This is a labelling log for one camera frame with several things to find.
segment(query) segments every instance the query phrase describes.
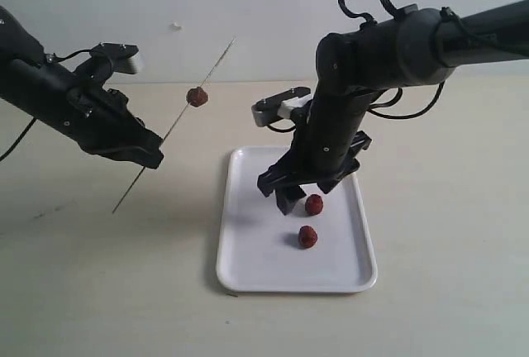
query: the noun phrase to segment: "table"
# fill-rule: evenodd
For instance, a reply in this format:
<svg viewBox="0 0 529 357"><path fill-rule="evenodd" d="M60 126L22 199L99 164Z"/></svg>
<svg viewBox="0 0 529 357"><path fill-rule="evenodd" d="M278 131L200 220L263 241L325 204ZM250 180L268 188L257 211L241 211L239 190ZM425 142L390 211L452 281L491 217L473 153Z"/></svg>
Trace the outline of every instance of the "table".
<svg viewBox="0 0 529 357"><path fill-rule="evenodd" d="M424 117L366 117L358 175L379 281L353 296L233 297L214 272L228 155L289 143L250 106L314 82L206 86L210 103L189 108L116 215L138 166L37 123L0 164L0 354L526 355L528 84L455 76ZM192 86L117 87L163 135ZM393 112L434 91L408 89ZM0 102L0 146L28 121Z"/></svg>

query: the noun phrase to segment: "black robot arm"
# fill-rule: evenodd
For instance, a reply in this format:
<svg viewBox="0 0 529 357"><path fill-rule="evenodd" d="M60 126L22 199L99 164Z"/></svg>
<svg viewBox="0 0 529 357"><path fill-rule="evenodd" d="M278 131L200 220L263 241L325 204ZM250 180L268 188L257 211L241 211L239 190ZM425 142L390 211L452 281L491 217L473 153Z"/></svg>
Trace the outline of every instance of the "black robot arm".
<svg viewBox="0 0 529 357"><path fill-rule="evenodd" d="M290 112L296 126L290 149L259 176L261 192L275 192L285 215L305 196L300 185L317 183L329 193L360 167L355 157L371 142L359 131L360 123L366 112L384 106L373 102L387 90L399 89L385 106L393 105L402 88L410 86L439 84L437 100L459 65L529 57L529 0L463 19L448 7L397 9L389 0L380 1L393 19L377 23L369 13L353 13L345 0L338 0L348 17L362 17L365 23L359 31L331 33L319 43L313 100ZM258 126L269 125L263 118L278 120L264 117L257 110L260 104L253 108Z"/></svg>
<svg viewBox="0 0 529 357"><path fill-rule="evenodd" d="M86 52L74 72L60 62ZM0 98L75 140L92 155L155 169L162 139L126 108L128 98L104 89L113 72L136 73L138 48L99 44L65 58L46 55L42 45L0 7Z"/></svg>

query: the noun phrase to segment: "white tray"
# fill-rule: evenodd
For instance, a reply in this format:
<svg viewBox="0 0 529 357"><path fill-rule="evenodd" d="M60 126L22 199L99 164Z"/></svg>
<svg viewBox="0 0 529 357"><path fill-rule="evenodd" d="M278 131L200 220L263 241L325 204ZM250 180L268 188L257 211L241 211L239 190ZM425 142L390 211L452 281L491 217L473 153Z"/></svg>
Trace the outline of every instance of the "white tray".
<svg viewBox="0 0 529 357"><path fill-rule="evenodd" d="M307 195L323 197L323 212L308 217L304 199L284 216L275 196L265 198L257 177L286 152L283 147L247 146L231 155L217 253L217 277L236 292L357 293L377 278L373 246L356 176L328 195L316 185ZM317 243L298 245L298 230L314 227Z"/></svg>

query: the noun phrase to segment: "red fruit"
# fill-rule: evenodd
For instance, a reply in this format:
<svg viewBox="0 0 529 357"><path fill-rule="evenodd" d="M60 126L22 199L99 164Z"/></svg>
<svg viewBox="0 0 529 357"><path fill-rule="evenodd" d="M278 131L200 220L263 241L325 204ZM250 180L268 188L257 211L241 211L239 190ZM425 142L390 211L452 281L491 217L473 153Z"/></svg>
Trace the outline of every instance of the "red fruit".
<svg viewBox="0 0 529 357"><path fill-rule="evenodd" d="M202 87L196 87L191 88L188 91L188 96L186 97L186 99L192 107L201 107L204 103L207 102L208 96Z"/></svg>
<svg viewBox="0 0 529 357"><path fill-rule="evenodd" d="M317 215L323 211L322 197L317 194L312 194L305 202L305 211L308 215Z"/></svg>
<svg viewBox="0 0 529 357"><path fill-rule="evenodd" d="M298 233L299 244L304 248L311 248L316 244L317 233L310 226L301 226Z"/></svg>

